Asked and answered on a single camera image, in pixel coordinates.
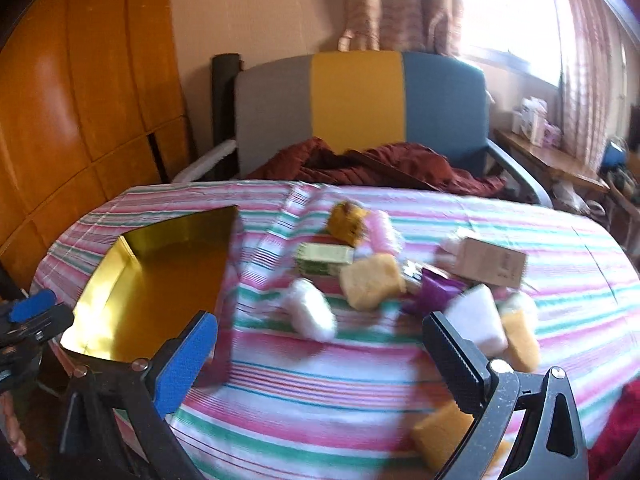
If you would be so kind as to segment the yellow sponge with sock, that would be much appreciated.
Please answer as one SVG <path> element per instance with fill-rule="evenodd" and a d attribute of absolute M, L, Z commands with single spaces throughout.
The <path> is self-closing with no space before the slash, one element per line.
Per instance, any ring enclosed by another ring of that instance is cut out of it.
<path fill-rule="evenodd" d="M 536 337 L 538 314 L 535 301 L 525 292 L 514 292 L 499 308 L 506 334 L 506 360 L 517 372 L 533 373 L 539 364 L 540 347 Z"/>

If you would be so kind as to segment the yellow sponge front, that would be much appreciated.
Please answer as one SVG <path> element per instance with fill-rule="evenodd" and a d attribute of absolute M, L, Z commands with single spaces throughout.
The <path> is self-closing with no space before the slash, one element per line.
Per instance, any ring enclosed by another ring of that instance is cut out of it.
<path fill-rule="evenodd" d="M 454 401 L 449 401 L 413 426 L 414 446 L 431 474 L 447 463 L 473 422 L 472 415 L 463 413 Z"/>

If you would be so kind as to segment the white foam block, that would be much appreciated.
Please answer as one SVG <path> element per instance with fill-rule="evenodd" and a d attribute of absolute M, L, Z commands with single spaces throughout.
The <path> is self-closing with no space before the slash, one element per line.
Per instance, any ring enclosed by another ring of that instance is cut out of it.
<path fill-rule="evenodd" d="M 506 350 L 506 333 L 494 296 L 486 285 L 476 285 L 452 298 L 444 315 L 462 338 L 476 344 L 488 358 Z"/>

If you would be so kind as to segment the purple snack packet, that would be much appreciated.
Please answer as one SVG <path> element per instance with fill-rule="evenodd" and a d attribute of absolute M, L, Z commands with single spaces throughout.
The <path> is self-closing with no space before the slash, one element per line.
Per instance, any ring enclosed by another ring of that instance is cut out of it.
<path fill-rule="evenodd" d="M 457 278 L 446 278 L 423 268 L 412 278 L 405 278 L 408 298 L 402 300 L 401 310 L 414 316 L 427 316 L 434 311 L 443 311 L 447 304 L 469 287 Z"/>

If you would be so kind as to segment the beige cardboard box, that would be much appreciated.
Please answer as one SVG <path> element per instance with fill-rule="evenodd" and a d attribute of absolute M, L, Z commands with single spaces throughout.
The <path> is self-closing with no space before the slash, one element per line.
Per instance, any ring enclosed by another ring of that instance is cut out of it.
<path fill-rule="evenodd" d="M 458 247 L 452 273 L 472 282 L 519 288 L 526 261 L 525 252 L 467 237 Z"/>

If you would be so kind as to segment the green cream box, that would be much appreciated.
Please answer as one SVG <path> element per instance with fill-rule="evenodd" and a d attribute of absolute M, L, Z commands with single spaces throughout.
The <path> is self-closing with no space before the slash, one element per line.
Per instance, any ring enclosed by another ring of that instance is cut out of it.
<path fill-rule="evenodd" d="M 346 245 L 324 243 L 299 244 L 294 260 L 300 274 L 337 276 L 354 261 L 355 249 Z"/>

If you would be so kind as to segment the pink roll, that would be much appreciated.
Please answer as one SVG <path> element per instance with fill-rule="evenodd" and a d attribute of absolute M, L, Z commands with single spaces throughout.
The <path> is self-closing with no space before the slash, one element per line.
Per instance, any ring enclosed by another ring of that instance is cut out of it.
<path fill-rule="evenodd" d="M 397 232 L 386 211 L 370 211 L 366 217 L 366 222 L 370 246 L 374 252 L 394 256 L 401 252 L 401 244 Z"/>

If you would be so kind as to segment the yellow plush toy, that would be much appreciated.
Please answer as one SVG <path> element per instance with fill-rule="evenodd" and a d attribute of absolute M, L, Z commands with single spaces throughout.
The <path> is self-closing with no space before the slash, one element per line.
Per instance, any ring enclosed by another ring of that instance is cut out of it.
<path fill-rule="evenodd" d="M 368 213 L 367 209 L 349 200 L 339 202 L 331 209 L 326 230 L 340 242 L 357 247 L 364 237 L 364 219 Z"/>

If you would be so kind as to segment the gold rectangular tray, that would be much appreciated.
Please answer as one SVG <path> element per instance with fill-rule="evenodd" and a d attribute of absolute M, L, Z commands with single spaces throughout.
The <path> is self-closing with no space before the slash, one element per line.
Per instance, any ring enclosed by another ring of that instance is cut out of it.
<path fill-rule="evenodd" d="M 93 271 L 61 338 L 68 352 L 149 358 L 204 310 L 217 315 L 239 208 L 192 212 L 120 234 Z"/>

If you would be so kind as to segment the striped pink green tablecloth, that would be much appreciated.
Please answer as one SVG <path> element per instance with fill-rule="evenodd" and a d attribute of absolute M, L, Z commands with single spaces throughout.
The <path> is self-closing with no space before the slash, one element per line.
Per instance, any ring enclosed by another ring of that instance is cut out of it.
<path fill-rule="evenodd" d="M 334 281 L 322 290 L 338 333 L 314 344 L 279 306 L 293 255 L 321 240 L 331 207 L 352 200 L 386 211 L 409 258 L 431 262 L 440 241 L 468 229 L 527 256 L 542 368 L 566 370 L 588 442 L 597 439 L 639 373 L 639 278 L 597 223 L 525 204 L 390 188 L 294 182 L 139 186 L 85 214 L 51 245 L 33 288 L 74 304 L 115 238 L 179 214 L 229 205 L 241 213 L 242 275 L 228 382 L 195 389 L 170 426 L 211 479 L 423 479 L 412 426 L 448 391 L 425 353 L 419 321 L 396 301 L 352 310 Z"/>

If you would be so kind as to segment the wooden wardrobe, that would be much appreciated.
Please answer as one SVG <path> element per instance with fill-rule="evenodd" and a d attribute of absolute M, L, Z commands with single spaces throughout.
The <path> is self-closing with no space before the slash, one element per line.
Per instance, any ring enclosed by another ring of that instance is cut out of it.
<path fill-rule="evenodd" d="M 32 0 L 1 50 L 1 263 L 29 288 L 76 220 L 195 155 L 170 0 Z"/>

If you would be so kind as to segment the wooden side desk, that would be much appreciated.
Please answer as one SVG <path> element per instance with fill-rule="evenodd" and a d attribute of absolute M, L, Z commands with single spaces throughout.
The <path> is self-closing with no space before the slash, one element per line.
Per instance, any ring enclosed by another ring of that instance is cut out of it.
<path fill-rule="evenodd" d="M 494 130 L 496 142 L 542 170 L 550 180 L 565 180 L 588 191 L 606 194 L 610 189 L 605 180 L 576 158 L 557 148 L 541 148 L 513 132 Z"/>

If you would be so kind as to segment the dark red blanket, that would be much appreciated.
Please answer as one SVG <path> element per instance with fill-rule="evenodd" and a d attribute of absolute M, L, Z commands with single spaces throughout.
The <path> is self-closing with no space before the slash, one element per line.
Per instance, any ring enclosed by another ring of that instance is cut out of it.
<path fill-rule="evenodd" d="M 253 180 L 408 188 L 493 198 L 506 187 L 502 177 L 475 177 L 419 143 L 400 142 L 337 154 L 315 136 L 277 152 L 247 175 Z"/>

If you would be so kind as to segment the blue round container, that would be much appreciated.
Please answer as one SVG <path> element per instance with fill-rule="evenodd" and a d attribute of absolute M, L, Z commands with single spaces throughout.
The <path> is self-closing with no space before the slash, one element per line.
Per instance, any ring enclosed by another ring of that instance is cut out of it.
<path fill-rule="evenodd" d="M 625 166 L 627 158 L 627 144 L 624 139 L 612 138 L 608 140 L 601 162 L 600 173 L 606 174 L 615 168 Z"/>

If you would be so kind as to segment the white boxes on desk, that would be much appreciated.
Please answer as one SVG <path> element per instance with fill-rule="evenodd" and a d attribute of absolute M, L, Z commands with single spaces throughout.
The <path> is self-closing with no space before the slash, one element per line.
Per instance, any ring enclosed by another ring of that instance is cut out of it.
<path fill-rule="evenodd" d="M 512 113 L 511 131 L 538 148 L 559 148 L 562 131 L 548 122 L 548 103 L 538 98 L 524 98 Z"/>

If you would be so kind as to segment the pink patterned curtain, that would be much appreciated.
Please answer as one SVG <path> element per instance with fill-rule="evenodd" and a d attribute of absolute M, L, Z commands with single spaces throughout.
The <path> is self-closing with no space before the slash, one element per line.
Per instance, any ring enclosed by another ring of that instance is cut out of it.
<path fill-rule="evenodd" d="M 560 147 L 604 161 L 627 76 L 623 32 L 605 0 L 347 0 L 337 44 L 491 62 L 559 91 Z"/>

